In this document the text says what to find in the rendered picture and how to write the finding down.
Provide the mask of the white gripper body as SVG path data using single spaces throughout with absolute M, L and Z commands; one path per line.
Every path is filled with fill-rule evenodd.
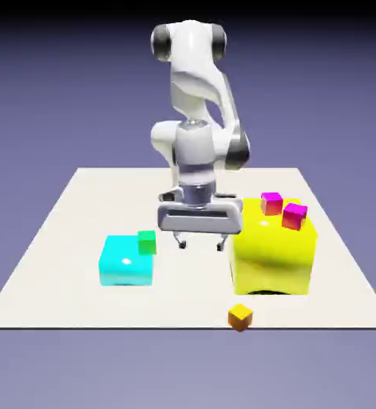
M 215 198 L 205 206 L 164 202 L 157 212 L 158 226 L 171 232 L 238 234 L 243 227 L 243 202 L 237 198 Z

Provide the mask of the small green cube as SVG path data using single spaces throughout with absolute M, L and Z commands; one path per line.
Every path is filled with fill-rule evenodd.
M 137 241 L 141 255 L 156 254 L 156 232 L 154 230 L 140 230 L 137 233 Z

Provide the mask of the small magenta cube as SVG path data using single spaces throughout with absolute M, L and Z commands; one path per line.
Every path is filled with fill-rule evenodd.
M 283 198 L 277 192 L 261 194 L 260 208 L 265 216 L 277 216 L 283 211 Z
M 299 231 L 306 217 L 307 206 L 290 202 L 283 209 L 282 226 Z

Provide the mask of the small orange cube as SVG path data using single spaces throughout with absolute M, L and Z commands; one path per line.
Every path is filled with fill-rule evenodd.
M 242 332 L 250 327 L 253 318 L 253 311 L 243 304 L 236 304 L 228 310 L 228 323 L 238 332 Z

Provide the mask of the large yellow box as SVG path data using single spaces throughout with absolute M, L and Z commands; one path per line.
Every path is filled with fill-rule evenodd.
M 243 200 L 243 229 L 232 238 L 234 293 L 306 295 L 318 233 L 308 217 L 299 230 L 283 227 L 283 215 L 264 215 L 260 202 L 259 198 Z

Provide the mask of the large cyan box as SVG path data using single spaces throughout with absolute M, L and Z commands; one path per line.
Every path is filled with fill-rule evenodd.
M 153 256 L 140 254 L 137 236 L 107 236 L 98 262 L 104 286 L 152 284 Z

